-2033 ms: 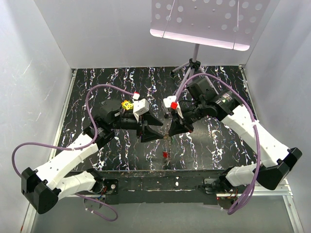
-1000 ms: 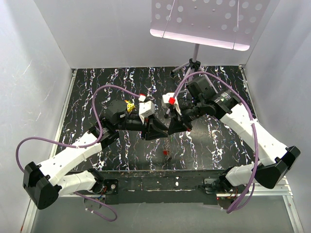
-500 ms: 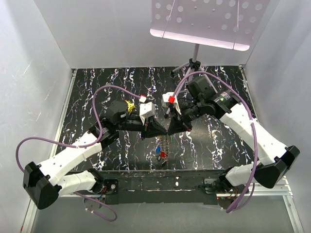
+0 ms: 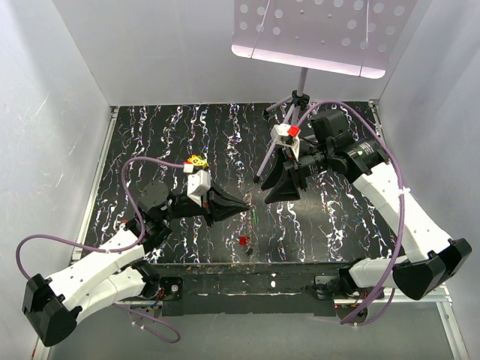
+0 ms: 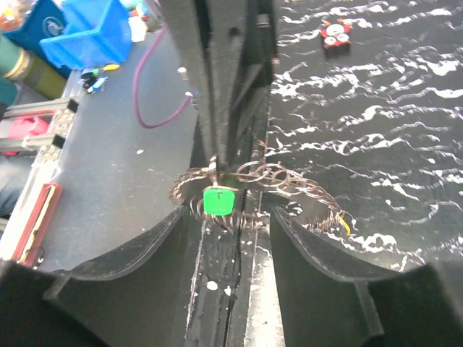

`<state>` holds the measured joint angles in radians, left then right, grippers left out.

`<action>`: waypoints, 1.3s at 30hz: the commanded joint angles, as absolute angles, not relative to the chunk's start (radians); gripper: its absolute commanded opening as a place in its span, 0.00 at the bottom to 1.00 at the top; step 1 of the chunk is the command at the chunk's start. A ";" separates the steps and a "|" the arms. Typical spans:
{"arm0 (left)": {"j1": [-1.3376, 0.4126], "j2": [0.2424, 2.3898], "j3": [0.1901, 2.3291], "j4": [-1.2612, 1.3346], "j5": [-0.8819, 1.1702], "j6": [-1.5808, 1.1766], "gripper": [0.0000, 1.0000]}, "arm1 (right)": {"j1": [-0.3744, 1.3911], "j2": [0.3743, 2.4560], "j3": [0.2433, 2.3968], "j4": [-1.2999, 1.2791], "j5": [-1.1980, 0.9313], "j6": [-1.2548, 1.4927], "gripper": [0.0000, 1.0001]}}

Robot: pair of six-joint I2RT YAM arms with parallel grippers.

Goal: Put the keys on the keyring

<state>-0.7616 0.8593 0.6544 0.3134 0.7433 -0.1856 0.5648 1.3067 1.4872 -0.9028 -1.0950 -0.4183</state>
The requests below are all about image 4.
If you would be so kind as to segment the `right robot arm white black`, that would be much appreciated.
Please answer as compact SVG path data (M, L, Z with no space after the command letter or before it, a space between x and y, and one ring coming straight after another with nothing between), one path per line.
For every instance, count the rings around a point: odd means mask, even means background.
M454 240L437 226L398 177L388 155L373 139L356 140L346 115L326 110L311 120L315 143L301 147L300 129L276 124L271 138L277 146L275 164L262 183L265 203L299 200L307 179L333 170L360 191L401 240L404 251L394 264L388 259L357 259L340 269L337 279L321 287L326 295L360 296L386 275L384 286L419 300L453 275L472 248L464 238Z

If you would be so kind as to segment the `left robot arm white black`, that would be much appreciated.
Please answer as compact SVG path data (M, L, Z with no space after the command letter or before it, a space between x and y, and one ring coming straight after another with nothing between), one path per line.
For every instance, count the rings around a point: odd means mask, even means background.
M201 216L208 225L246 212L249 205L216 184L195 203L151 182L138 201L142 220L134 217L109 241L67 268L26 283L22 312L46 347L67 338L86 317L128 298L160 299L172 285L148 264L145 255L159 248L172 230L170 221Z

